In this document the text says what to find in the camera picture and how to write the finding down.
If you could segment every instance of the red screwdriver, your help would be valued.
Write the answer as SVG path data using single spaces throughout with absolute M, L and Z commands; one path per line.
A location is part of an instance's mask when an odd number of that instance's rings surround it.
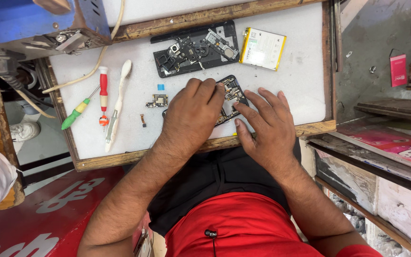
M 99 100 L 101 102 L 102 116 L 99 119 L 99 124 L 102 126 L 102 130 L 106 131 L 106 125 L 109 124 L 109 119 L 106 117 L 107 110 L 107 71 L 108 67 L 99 66 L 101 72 L 99 82 L 101 85 L 101 91 L 99 92 Z

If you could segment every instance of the green screwdriver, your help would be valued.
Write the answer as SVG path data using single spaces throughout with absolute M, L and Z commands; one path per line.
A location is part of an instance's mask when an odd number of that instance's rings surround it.
M 83 102 L 81 102 L 79 105 L 77 105 L 77 107 L 75 109 L 72 110 L 72 114 L 69 115 L 64 121 L 63 124 L 61 124 L 61 130 L 65 130 L 67 128 L 69 128 L 72 123 L 74 123 L 75 119 L 80 116 L 83 111 L 85 110 L 85 108 L 87 108 L 88 104 L 90 103 L 90 98 L 94 95 L 94 93 L 96 93 L 96 91 L 100 88 L 100 86 L 98 86 L 93 93 L 91 94 L 91 96 L 89 96 L 88 98 L 85 98 L 85 100 Z

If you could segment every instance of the hand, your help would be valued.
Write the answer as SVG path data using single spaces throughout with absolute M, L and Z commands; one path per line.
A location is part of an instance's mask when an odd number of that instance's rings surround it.
M 170 102 L 153 147 L 161 146 L 169 155 L 188 160 L 212 134 L 224 101 L 223 83 L 190 79 Z
M 285 172 L 297 163 L 293 155 L 296 131 L 288 101 L 282 91 L 277 96 L 260 87 L 257 94 L 245 90 L 244 94 L 259 113 L 245 104 L 235 102 L 236 108 L 255 129 L 256 138 L 248 131 L 245 123 L 235 119 L 236 131 L 245 152 L 269 173 Z

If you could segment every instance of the man's left hand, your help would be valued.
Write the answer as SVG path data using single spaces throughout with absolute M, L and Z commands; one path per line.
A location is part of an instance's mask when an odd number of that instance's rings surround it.
M 225 101 L 223 83 L 190 79 L 170 102 L 153 150 L 188 160 L 212 134 Z

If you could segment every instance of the white shoe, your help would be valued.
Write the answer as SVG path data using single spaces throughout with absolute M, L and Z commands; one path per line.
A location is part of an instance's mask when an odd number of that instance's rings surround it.
M 36 122 L 19 123 L 9 126 L 12 142 L 21 142 L 36 137 L 41 127 Z

